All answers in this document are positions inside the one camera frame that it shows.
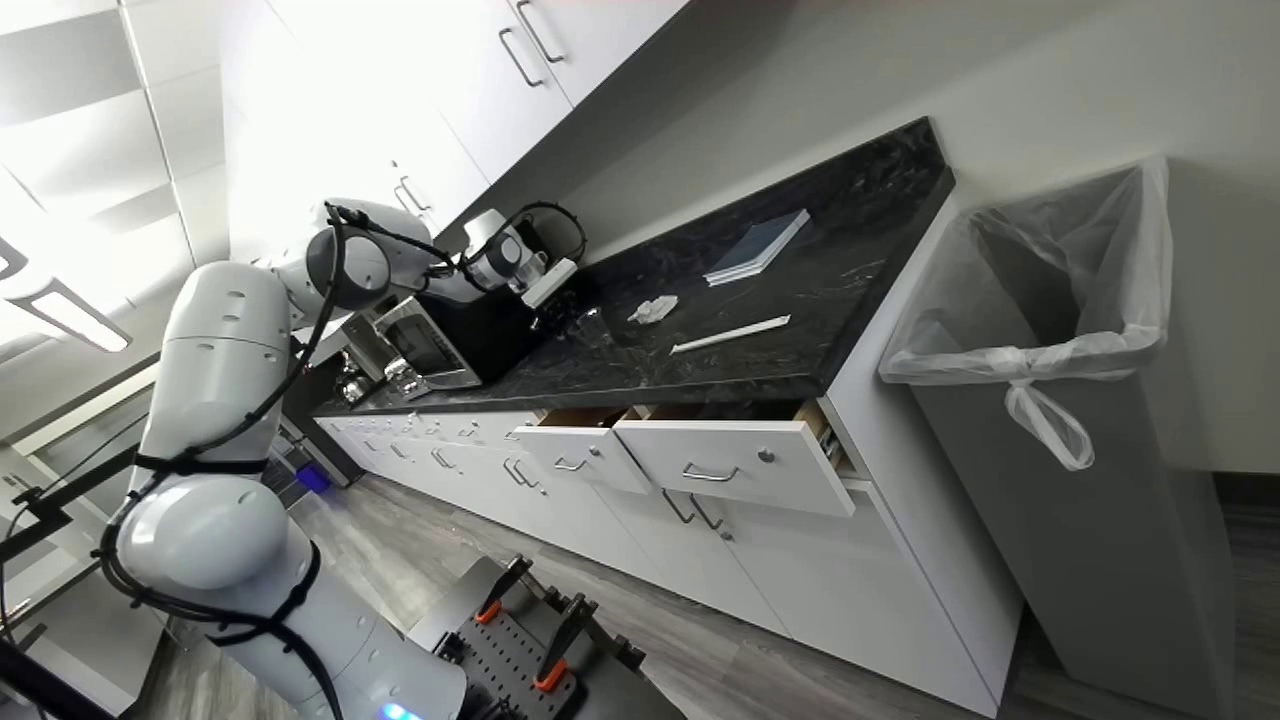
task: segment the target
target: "cable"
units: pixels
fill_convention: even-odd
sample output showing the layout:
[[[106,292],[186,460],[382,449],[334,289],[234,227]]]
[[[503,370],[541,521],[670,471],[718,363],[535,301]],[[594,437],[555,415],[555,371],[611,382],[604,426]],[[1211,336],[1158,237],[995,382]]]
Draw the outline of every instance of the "cable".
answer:
[[[403,246],[403,249],[415,249],[415,253],[424,253],[424,257],[434,257],[445,270],[451,270],[451,257],[447,257],[447,253],[438,253],[438,249],[430,249],[430,246],[424,246],[424,241],[415,241],[415,237],[390,232],[390,227],[375,224],[368,214],[334,209],[334,206],[328,206],[328,209],[333,209],[333,217],[341,217],[341,220],[351,224],[351,227],[379,232],[382,241]]]
[[[129,422],[123,428],[116,428],[106,441],[100,441],[93,452],[85,452],[70,468],[58,471],[57,486],[46,486],[38,495],[52,495],[58,487],[68,487],[77,479],[77,471],[96,460],[104,449],[110,449],[123,433],[131,433],[136,426],[142,426],[149,415]]]
[[[575,264],[589,257],[589,232],[582,232],[582,220],[575,220],[562,206],[553,206],[553,202],[531,202],[531,206],[524,206],[524,209],[517,209],[517,217],[512,220],[518,220],[518,217],[527,217],[527,214],[555,214],[555,217],[562,217],[567,224],[571,224],[571,232],[575,232]]]
[[[334,310],[334,289],[341,289],[341,274],[342,274],[342,241],[346,241],[346,217],[341,209],[333,209],[333,206],[323,206],[323,209],[328,209],[328,220],[334,224],[333,283],[328,283],[328,292],[321,301],[316,327],[312,327],[309,344],[301,348],[295,363],[287,370],[287,376],[253,414],[245,414],[245,422],[234,428],[160,460],[151,479],[139,494],[136,487],[129,494],[123,509],[110,517],[110,525],[100,535],[100,569],[104,569],[104,578],[106,578],[106,584],[116,593],[131,595],[136,603],[151,603],[151,608],[160,608],[160,613],[169,613],[175,621],[247,624],[253,633],[273,633],[316,675],[316,685],[321,685],[321,691],[328,702],[328,714],[341,720],[334,685],[333,685],[321,653],[303,635],[295,635],[287,624],[273,624],[273,616],[256,616],[256,613],[230,613],[230,608],[190,603],[190,602],[157,593],[157,588],[139,584],[136,578],[129,578],[121,557],[116,557],[121,528],[136,514],[136,504],[142,495],[151,495],[169,478],[190,468],[190,460],[198,460],[205,452],[213,452],[213,449],[234,441],[240,433],[247,433],[253,426],[259,426],[280,404],[280,397],[301,382],[309,361],[316,358],[323,325],[328,325],[328,316]]]
[[[531,202],[531,206],[518,206],[467,260],[460,260],[456,270],[467,276],[467,283],[474,283],[471,276],[471,264],[512,227],[518,224],[527,214],[555,214],[571,224],[575,232],[575,264],[589,257],[589,232],[582,224],[562,209],[562,206],[553,206],[553,202]]]

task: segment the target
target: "cabinet door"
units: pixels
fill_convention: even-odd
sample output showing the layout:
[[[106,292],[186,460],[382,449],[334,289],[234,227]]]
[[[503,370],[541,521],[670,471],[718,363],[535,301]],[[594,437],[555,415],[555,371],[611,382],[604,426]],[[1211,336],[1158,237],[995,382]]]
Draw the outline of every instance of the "cabinet door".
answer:
[[[611,552],[611,569],[633,574],[654,588],[728,613],[735,621],[785,633],[762,595],[679,494],[611,494],[594,487],[626,544]]]
[[[687,0],[508,0],[571,104],[591,97]]]
[[[527,533],[535,487],[508,468],[508,433],[527,422],[531,414],[415,415],[415,460],[447,486],[447,504]]]
[[[375,0],[399,93],[434,100],[489,179],[562,115],[567,97],[503,0]]]
[[[857,514],[803,422],[619,422],[615,433],[670,494],[816,517]]]
[[[373,478],[410,478],[403,460],[403,441],[388,433],[382,415],[321,415],[321,428]]]
[[[604,486],[638,495],[654,494],[611,428],[517,428],[517,443],[524,443],[524,452],[553,479]]]
[[[965,710],[993,710],[873,487],[849,521],[728,500],[722,517],[730,557],[786,635]]]
[[[280,257],[316,232],[342,147],[323,79],[269,0],[226,0],[219,28],[230,257]]]
[[[589,557],[594,563],[619,563],[633,550],[633,533],[615,521],[615,514],[578,479],[562,479],[542,471],[524,449],[512,449],[517,471],[535,486],[541,517],[531,535]]]
[[[346,172],[363,184],[357,197],[399,206],[430,232],[445,232],[489,179],[418,87],[418,68],[388,40],[395,16],[379,11],[382,0],[273,4],[334,84],[333,97],[341,100],[328,112],[342,112],[358,129],[342,147],[358,157]]]

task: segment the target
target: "kitchen counter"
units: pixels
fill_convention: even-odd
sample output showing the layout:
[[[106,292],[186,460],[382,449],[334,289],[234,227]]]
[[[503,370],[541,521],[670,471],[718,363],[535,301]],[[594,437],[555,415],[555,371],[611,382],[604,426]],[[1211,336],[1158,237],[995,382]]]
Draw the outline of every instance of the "kitchen counter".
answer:
[[[578,274],[571,319],[508,376],[471,392],[403,399],[375,392],[346,414],[501,414],[611,404],[730,404],[820,397],[897,274],[956,187],[927,120],[897,129],[791,179],[708,214]],[[754,281],[708,289],[702,270],[743,227],[807,209],[812,224]],[[664,325],[633,325],[638,301],[679,296]],[[738,325],[791,325],[670,358],[670,344]]]

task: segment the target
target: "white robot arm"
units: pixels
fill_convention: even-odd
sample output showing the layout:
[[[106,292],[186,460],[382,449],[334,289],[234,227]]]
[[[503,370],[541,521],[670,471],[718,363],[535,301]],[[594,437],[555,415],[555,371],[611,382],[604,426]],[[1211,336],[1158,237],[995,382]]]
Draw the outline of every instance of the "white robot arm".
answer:
[[[139,458],[157,463],[136,468],[136,500],[104,535],[104,569],[116,574],[116,588],[160,595],[160,608],[175,616],[224,621],[224,628],[205,624],[206,640],[226,640],[224,653],[303,715],[456,715],[467,691],[464,671],[403,640],[341,578],[323,574],[283,504],[245,478],[269,458],[277,414],[175,463],[226,437],[287,382],[295,363],[287,304],[321,313],[328,289],[316,276],[316,249],[309,257],[291,270],[206,264],[184,283],[139,441]],[[342,264],[334,296],[346,304],[368,304],[388,289],[388,257],[373,241],[357,237],[334,257]]]

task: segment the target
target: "cabinet drawer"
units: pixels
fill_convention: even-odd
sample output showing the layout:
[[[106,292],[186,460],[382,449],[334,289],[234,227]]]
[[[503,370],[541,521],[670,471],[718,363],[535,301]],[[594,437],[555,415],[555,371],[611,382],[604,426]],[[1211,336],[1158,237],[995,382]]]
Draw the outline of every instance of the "cabinet drawer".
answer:
[[[415,415],[415,433],[430,443],[489,449],[508,443],[517,428],[535,426],[531,414],[481,414],[481,415]]]
[[[555,479],[647,495],[652,486],[611,428],[535,426],[517,428],[517,443]]]
[[[679,422],[633,414],[615,426],[644,478],[670,494],[852,517],[834,463],[816,441],[812,409],[791,422]]]

